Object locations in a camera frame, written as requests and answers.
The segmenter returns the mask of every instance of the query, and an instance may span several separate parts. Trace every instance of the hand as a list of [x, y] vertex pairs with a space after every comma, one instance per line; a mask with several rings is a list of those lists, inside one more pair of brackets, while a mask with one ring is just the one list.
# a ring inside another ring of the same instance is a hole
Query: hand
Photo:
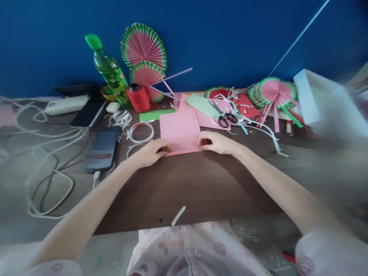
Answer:
[[143, 148], [127, 159], [135, 169], [149, 167], [158, 159], [168, 155], [172, 151], [170, 143], [166, 139], [151, 140]]
[[198, 139], [200, 150], [211, 150], [220, 154], [234, 155], [241, 144], [217, 132], [202, 131]]

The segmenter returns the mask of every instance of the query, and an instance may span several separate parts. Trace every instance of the red thread spool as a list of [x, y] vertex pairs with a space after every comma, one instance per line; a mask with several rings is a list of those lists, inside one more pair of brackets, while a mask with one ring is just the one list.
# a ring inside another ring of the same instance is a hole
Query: red thread spool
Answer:
[[143, 86], [139, 84], [131, 84], [126, 91], [128, 97], [137, 112], [147, 112], [151, 108], [150, 99]]

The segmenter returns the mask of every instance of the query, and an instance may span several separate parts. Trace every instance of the green bottle cap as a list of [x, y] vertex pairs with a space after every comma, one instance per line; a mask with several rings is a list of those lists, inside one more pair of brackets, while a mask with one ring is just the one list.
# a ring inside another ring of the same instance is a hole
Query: green bottle cap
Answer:
[[95, 34], [87, 34], [84, 36], [88, 45], [92, 48], [92, 50], [97, 50], [102, 48], [102, 43], [100, 38]]

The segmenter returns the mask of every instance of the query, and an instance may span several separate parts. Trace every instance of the scissors blade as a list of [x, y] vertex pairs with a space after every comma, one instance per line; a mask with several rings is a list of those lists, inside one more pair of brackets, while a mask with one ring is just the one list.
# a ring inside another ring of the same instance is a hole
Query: scissors blade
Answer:
[[212, 103], [210, 103], [210, 105], [212, 105], [220, 114], [223, 114], [223, 112], [221, 111], [221, 109], [219, 109], [217, 104], [215, 104], [215, 102], [213, 100], [211, 100], [211, 102]]

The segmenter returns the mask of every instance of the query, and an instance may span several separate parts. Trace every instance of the light green paper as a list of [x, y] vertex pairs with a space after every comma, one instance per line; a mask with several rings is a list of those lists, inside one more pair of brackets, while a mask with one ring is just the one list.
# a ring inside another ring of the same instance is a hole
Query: light green paper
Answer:
[[162, 109], [162, 110], [155, 110], [155, 111], [140, 113], [139, 114], [139, 122], [159, 120], [160, 115], [169, 114], [169, 113], [175, 113], [175, 109]]
[[219, 116], [219, 112], [204, 97], [192, 94], [189, 96], [189, 98], [187, 98], [186, 102], [210, 118]]

